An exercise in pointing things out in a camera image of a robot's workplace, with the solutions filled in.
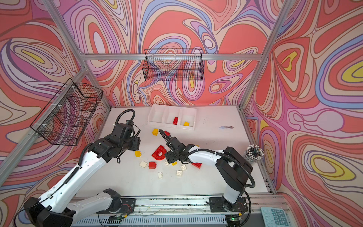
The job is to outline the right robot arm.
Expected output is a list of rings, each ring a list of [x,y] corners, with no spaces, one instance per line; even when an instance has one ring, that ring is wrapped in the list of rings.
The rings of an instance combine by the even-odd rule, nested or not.
[[[165,153],[169,164],[180,161],[183,164],[200,163],[214,166],[226,182],[223,196],[211,197],[209,205],[212,212],[236,212],[240,196],[246,188],[254,188],[256,182],[252,176],[252,165],[233,147],[224,150],[201,148],[194,144],[184,145],[176,137],[167,135],[162,129],[159,132],[170,151]]]

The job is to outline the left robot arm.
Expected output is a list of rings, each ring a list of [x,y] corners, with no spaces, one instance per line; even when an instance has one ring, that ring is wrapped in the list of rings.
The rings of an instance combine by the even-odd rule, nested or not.
[[[105,164],[112,159],[120,163],[124,152],[139,150],[139,132],[134,130],[133,122],[135,115],[133,109],[121,112],[112,132],[84,147],[78,163],[66,176],[39,198],[31,197],[24,203],[24,211],[32,225],[70,227],[95,213],[120,213],[123,207],[128,209],[126,214],[131,213],[131,206],[125,204],[112,189],[105,189],[94,197],[76,203],[71,203],[71,200]]]

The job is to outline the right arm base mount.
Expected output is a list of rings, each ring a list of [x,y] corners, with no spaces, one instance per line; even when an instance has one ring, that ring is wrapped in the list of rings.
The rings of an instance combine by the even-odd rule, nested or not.
[[[227,227],[241,227],[251,215],[245,197],[238,197],[236,203],[230,203],[223,197],[210,197],[206,202],[212,213],[224,213]]]

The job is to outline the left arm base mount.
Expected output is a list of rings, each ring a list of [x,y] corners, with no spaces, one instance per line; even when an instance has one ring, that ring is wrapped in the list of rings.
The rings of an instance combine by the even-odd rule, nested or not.
[[[120,198],[113,201],[108,209],[97,212],[99,224],[102,227],[121,224],[134,212],[135,204],[135,198]]]

